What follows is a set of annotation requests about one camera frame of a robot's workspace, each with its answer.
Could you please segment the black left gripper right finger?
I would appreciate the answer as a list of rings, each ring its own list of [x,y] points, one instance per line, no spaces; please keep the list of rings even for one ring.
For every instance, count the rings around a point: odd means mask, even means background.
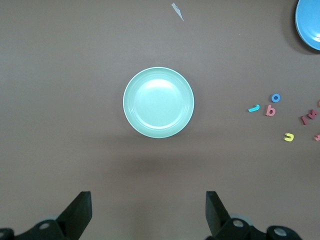
[[[208,240],[299,240],[291,228],[271,225],[266,232],[239,217],[231,217],[215,191],[207,191],[205,217],[211,232]]]

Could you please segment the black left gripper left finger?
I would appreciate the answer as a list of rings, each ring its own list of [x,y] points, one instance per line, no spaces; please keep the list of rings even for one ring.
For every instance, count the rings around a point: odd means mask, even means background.
[[[1,228],[2,240],[78,240],[92,219],[92,195],[80,192],[56,218],[43,220],[24,233],[15,235],[11,228]]]

